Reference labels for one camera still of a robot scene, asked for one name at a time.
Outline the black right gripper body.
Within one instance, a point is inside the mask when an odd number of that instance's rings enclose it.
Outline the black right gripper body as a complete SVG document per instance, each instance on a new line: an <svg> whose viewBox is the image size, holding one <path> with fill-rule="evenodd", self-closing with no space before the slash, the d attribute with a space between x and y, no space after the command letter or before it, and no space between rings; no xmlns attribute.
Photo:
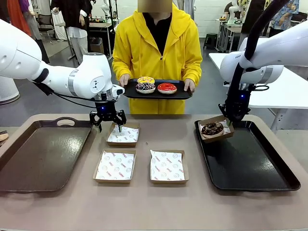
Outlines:
<svg viewBox="0 0 308 231"><path fill-rule="evenodd" d="M249 106L250 92L247 90L230 91L227 103L230 105L230 121L244 114Z"/></svg>

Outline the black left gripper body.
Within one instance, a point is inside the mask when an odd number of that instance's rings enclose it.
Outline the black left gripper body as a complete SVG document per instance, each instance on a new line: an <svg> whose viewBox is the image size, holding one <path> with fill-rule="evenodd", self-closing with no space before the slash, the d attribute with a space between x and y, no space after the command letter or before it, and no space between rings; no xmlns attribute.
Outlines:
<svg viewBox="0 0 308 231"><path fill-rule="evenodd" d="M116 117L115 100L96 102L96 116L100 120L114 120Z"/></svg>

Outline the person's right hand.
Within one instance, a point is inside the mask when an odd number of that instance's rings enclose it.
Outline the person's right hand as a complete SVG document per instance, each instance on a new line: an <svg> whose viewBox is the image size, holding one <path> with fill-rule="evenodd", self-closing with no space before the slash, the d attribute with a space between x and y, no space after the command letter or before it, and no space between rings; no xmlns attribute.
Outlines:
<svg viewBox="0 0 308 231"><path fill-rule="evenodd" d="M130 80L130 74L123 74L119 79L119 85L121 87L125 87L128 84L129 80Z"/></svg>

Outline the person's left hand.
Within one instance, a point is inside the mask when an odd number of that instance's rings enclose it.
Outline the person's left hand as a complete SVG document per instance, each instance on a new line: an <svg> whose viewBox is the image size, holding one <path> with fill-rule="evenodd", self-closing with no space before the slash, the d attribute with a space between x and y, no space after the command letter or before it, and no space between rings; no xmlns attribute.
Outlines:
<svg viewBox="0 0 308 231"><path fill-rule="evenodd" d="M189 78L185 79L184 81L184 91L190 90L191 93L195 91L195 82Z"/></svg>

